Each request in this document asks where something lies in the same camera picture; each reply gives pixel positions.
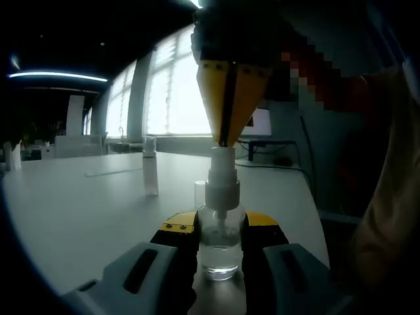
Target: white table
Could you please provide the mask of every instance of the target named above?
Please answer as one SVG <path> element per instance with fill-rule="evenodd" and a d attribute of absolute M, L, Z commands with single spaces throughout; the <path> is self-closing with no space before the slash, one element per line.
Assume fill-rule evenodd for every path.
<path fill-rule="evenodd" d="M 107 264 L 138 242 L 149 241 L 166 218 L 193 210 L 194 182 L 207 178 L 210 159 L 158 153 L 158 198 L 144 195 L 141 170 L 85 176 L 141 166 L 142 154 L 121 154 L 27 161 L 21 170 L 5 175 L 5 196 L 18 237 L 58 294 L 101 279 Z M 301 244 L 329 266 L 318 212 L 302 174 L 237 169 L 244 207 L 270 215 L 290 243 Z M 218 286 L 216 299 L 224 290 L 232 291 L 223 283 Z M 238 288 L 232 294 L 243 294 Z"/>

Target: small spray bottle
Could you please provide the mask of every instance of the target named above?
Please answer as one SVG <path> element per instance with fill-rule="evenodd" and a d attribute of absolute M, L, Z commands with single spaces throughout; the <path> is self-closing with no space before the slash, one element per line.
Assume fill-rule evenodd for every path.
<path fill-rule="evenodd" d="M 146 136 L 144 139 L 143 179 L 146 195 L 158 195 L 158 166 L 156 163 L 156 138 L 154 136 Z"/>
<path fill-rule="evenodd" d="M 201 264 L 210 280 L 231 278 L 241 262 L 240 230 L 245 209 L 240 205 L 235 149 L 213 148 L 205 207 L 198 211 L 201 227 Z"/>

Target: ceiling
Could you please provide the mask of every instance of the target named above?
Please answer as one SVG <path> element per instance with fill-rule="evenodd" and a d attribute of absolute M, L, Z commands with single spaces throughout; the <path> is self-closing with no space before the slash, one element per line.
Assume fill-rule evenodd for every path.
<path fill-rule="evenodd" d="M 191 24 L 194 9 L 187 0 L 12 6 L 2 27 L 7 44 L 3 71 L 19 71 L 12 65 L 15 56 L 20 71 L 55 70 L 112 80 L 160 39 Z M 64 79 L 60 84 L 69 87 L 74 81 Z"/>

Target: bottle cap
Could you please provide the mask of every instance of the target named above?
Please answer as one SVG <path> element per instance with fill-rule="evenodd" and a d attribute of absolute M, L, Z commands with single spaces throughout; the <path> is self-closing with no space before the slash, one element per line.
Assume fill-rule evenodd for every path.
<path fill-rule="evenodd" d="M 205 183 L 205 205 L 217 211 L 233 210 L 239 205 L 240 183 L 235 169 L 235 149 L 212 149 L 209 179 Z"/>
<path fill-rule="evenodd" d="M 144 137 L 143 156 L 147 158 L 152 158 L 156 156 L 156 137 Z"/>

